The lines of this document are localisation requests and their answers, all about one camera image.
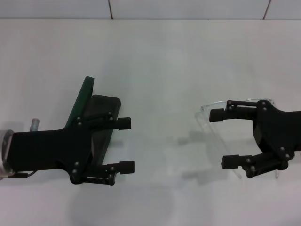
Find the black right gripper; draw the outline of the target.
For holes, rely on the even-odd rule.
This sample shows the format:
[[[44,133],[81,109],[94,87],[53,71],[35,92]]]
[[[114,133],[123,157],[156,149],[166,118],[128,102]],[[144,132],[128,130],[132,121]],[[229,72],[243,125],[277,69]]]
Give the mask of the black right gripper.
[[[226,155],[221,166],[224,170],[242,167],[248,178],[274,170],[285,170],[288,161],[301,149],[301,112],[285,112],[267,100],[228,100],[224,108],[212,109],[209,122],[224,120],[253,120],[253,136],[258,155]]]

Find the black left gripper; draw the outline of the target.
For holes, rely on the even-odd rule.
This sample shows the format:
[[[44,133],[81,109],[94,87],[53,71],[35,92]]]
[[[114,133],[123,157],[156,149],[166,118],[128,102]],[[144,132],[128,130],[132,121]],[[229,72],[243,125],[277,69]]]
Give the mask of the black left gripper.
[[[92,145],[91,131],[79,124],[80,119],[59,130],[7,130],[7,177],[27,178],[30,171],[60,169],[77,185]]]

